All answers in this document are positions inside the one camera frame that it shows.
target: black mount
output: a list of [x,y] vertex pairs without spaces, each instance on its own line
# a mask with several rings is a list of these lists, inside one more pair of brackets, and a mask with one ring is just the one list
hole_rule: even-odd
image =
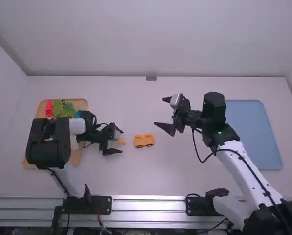
[[77,135],[77,142],[90,142],[98,143],[99,150],[102,151],[102,155],[108,156],[115,153],[123,153],[122,150],[115,148],[108,148],[108,141],[117,138],[117,132],[123,133],[114,122],[106,124],[102,130],[98,130],[101,124],[97,124],[97,117],[90,111],[82,111],[80,118],[85,120],[85,133]]
[[213,197],[224,197],[229,194],[225,188],[211,190],[205,194],[205,197],[194,196],[189,194],[186,197],[186,214],[188,216],[221,216],[213,206]]
[[109,215],[112,209],[112,197],[93,196],[87,185],[83,198],[67,197],[62,204],[63,214]]
[[154,125],[171,136],[174,136],[176,130],[183,133],[185,126],[189,126],[202,133],[204,144],[214,154],[218,146],[224,145],[226,141],[240,141],[234,129],[226,123],[226,103],[221,93],[209,92],[205,94],[202,111],[191,110],[190,102],[183,94],[166,97],[162,100],[170,103],[170,106],[174,109],[173,123],[154,122]]

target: toy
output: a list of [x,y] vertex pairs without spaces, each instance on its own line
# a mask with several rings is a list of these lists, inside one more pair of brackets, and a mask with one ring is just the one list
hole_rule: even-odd
[[146,134],[145,142],[147,147],[153,146],[155,144],[155,137],[153,136],[153,134]]
[[135,135],[134,146],[135,148],[151,147],[155,144],[155,138],[152,134]]
[[47,117],[52,117],[53,116],[53,114],[52,114],[52,101],[51,100],[49,100],[47,102],[47,105],[46,105],[46,116]]

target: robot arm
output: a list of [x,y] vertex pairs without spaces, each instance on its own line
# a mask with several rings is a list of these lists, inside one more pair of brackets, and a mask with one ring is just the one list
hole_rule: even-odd
[[267,182],[247,155],[239,136],[226,123],[224,96],[217,92],[205,94],[202,111],[191,110],[183,94],[163,98],[163,101],[170,103],[174,110],[173,123],[155,122],[154,125],[171,136],[176,130],[183,133],[186,126],[200,132],[205,145],[231,173],[246,200],[240,202],[228,193],[212,195],[215,211],[244,234],[292,235],[292,201],[284,200]]

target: wooden board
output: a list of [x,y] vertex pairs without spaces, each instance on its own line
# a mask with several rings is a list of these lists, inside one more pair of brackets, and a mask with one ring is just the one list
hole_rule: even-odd
[[[46,118],[46,105],[49,99],[41,101],[38,105],[35,118]],[[64,99],[65,102],[70,102],[74,105],[75,110],[87,109],[87,101],[85,99]],[[79,148],[77,150],[71,150],[70,162],[73,167],[77,167],[81,163],[81,153],[83,148],[83,142],[79,143]],[[25,169],[37,169],[35,165],[31,165],[27,162],[26,157],[24,156],[23,166]]]

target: white table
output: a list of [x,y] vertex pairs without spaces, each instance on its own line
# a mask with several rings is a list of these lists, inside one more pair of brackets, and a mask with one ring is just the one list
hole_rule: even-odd
[[[48,174],[24,170],[22,160],[38,103],[43,99],[85,98],[98,122],[114,121],[125,132],[122,154],[102,156],[97,145],[82,152],[80,172],[93,194],[103,195],[204,195],[227,188],[241,196],[222,163],[211,158],[200,164],[189,128],[175,137],[153,125],[171,122],[172,109],[162,98],[184,93],[192,109],[201,109],[206,92],[223,93],[229,100],[259,100],[269,117],[283,160],[280,171],[263,172],[281,194],[292,198],[292,94],[284,78],[159,77],[31,77],[8,128],[0,152],[0,197],[59,198],[62,191]],[[136,149],[136,134],[153,133],[156,144]],[[201,156],[210,150],[196,138]]]

